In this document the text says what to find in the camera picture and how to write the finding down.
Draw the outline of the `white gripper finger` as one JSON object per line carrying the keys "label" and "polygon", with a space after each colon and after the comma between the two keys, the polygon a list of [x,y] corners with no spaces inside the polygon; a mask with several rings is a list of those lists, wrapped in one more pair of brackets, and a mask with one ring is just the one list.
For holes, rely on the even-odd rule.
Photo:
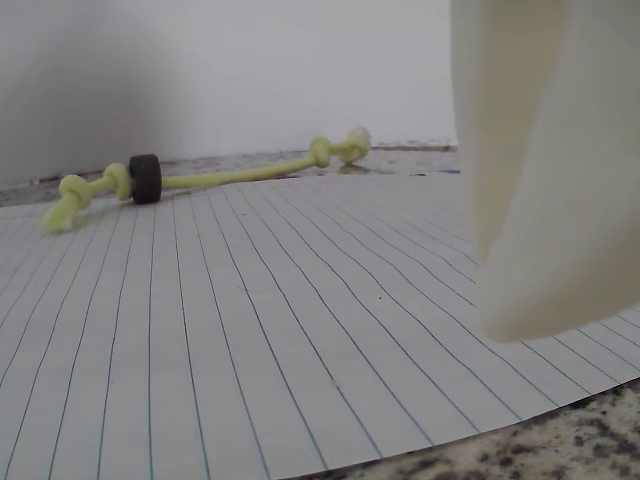
{"label": "white gripper finger", "polygon": [[487,336],[635,306],[638,3],[455,1],[451,75]]}

